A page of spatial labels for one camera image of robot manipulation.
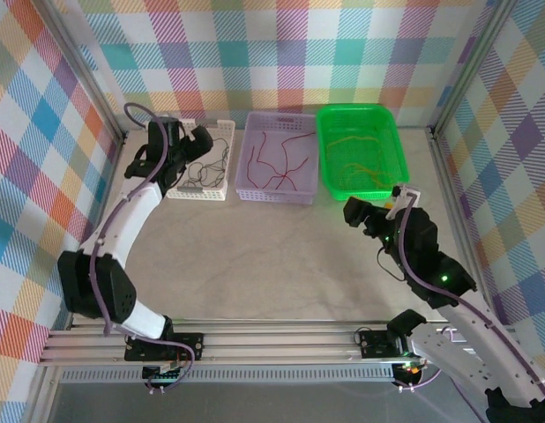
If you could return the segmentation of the purple plastic basket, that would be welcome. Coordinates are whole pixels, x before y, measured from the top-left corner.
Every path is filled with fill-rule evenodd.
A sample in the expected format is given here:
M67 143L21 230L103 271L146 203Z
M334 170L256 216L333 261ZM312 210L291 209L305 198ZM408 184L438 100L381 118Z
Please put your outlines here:
M242 200L312 204L318 167L314 115L248 114L235 176Z

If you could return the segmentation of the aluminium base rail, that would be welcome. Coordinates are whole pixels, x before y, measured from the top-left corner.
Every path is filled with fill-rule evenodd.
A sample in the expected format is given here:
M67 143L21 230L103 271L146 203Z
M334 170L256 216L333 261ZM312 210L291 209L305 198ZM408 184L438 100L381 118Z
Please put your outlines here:
M204 335L199 365L344 364L362 359L358 330L384 330L384 322L305 320L183 320L179 333ZM49 333L42 366L124 365L122 334L105 337L102 325L76 317L68 330Z

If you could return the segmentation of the green plastic basket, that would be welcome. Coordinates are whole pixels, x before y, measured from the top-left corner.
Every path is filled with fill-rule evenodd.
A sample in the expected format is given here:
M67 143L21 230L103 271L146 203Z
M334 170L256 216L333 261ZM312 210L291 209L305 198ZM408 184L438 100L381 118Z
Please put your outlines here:
M316 115L322 181L337 201L384 201L409 181L406 155L390 110L378 104L332 104Z

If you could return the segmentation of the small controller board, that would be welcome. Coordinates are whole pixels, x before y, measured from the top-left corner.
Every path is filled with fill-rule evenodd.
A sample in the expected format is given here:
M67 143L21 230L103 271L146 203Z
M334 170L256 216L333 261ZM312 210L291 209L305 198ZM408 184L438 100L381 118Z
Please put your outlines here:
M422 380L423 370L426 365L421 362L408 361L392 364L392 375L398 384L418 384Z
M141 370L141 378L145 383L149 382L153 386L167 386L181 376L182 370L182 367L172 367L164 370L161 366L144 366Z

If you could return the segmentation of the white plastic basket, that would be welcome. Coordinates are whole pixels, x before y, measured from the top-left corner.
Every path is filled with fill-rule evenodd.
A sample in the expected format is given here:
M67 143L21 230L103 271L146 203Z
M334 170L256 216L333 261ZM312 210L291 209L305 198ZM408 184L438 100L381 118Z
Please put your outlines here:
M166 198L182 200L225 201L228 191L230 162L235 145L235 122L231 120L182 120L186 134L193 137L197 126L207 129L213 139L210 152L188 164L179 173L179 182Z

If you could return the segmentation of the black circuit board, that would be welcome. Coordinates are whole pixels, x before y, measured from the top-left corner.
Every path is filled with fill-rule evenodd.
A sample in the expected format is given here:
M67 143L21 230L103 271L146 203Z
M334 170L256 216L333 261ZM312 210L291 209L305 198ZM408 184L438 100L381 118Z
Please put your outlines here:
M204 351L205 335L202 332L175 333L172 340L176 343L187 345L194 352L194 360L201 360ZM180 361L190 360L191 354L184 348L179 347Z
M361 330L358 345L363 359L381 358L387 354L388 338L385 330Z

